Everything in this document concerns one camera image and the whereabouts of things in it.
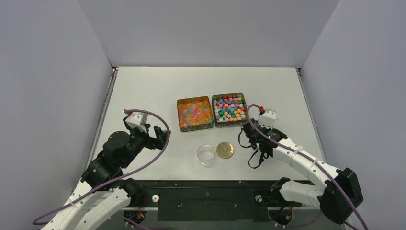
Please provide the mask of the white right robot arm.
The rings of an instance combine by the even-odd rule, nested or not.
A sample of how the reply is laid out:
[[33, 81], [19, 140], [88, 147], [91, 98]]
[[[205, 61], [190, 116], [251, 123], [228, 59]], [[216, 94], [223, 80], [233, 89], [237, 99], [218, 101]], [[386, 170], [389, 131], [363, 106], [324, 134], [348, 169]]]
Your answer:
[[321, 161], [278, 129], [260, 128], [254, 119], [242, 125], [242, 132], [251, 147], [261, 153], [260, 162], [275, 158], [311, 182], [281, 178], [271, 187], [273, 203], [281, 205], [287, 201], [318, 207], [330, 221], [343, 224], [364, 201], [358, 177], [350, 168], [341, 170]]

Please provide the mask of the clear round plastic container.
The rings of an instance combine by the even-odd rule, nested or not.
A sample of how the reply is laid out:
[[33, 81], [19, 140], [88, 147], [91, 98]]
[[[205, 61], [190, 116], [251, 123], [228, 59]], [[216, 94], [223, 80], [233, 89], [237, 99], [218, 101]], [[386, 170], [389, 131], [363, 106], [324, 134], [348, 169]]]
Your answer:
[[201, 165], [209, 166], [212, 165], [214, 162], [215, 157], [214, 148], [211, 145], [201, 145], [197, 149], [197, 158]]

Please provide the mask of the tin of translucent star candies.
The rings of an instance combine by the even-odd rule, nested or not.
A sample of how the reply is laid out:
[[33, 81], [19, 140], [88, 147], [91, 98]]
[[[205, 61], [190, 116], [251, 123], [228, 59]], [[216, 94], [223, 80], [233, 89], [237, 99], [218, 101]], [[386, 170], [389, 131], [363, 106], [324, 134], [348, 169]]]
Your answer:
[[208, 96], [178, 99], [176, 105], [181, 132], [213, 128], [213, 110]]

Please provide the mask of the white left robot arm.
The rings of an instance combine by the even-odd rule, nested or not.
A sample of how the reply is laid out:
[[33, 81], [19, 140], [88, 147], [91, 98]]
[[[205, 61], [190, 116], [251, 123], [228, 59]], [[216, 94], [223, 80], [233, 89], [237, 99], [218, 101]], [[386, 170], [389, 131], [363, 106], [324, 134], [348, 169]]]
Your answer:
[[132, 178], [125, 179], [123, 169], [144, 148], [164, 151], [170, 131], [154, 126], [156, 136], [151, 137], [150, 124], [126, 128], [109, 136], [66, 203], [42, 227], [44, 230], [94, 230], [120, 208], [142, 202], [141, 186]]

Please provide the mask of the tin of pastel star candies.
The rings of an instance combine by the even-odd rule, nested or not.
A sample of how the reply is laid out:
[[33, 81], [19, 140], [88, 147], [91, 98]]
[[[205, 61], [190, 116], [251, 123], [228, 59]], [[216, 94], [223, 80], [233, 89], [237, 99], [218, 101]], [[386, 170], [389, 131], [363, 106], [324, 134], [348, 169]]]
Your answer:
[[211, 97], [216, 128], [241, 126], [248, 120], [243, 93], [217, 94]]

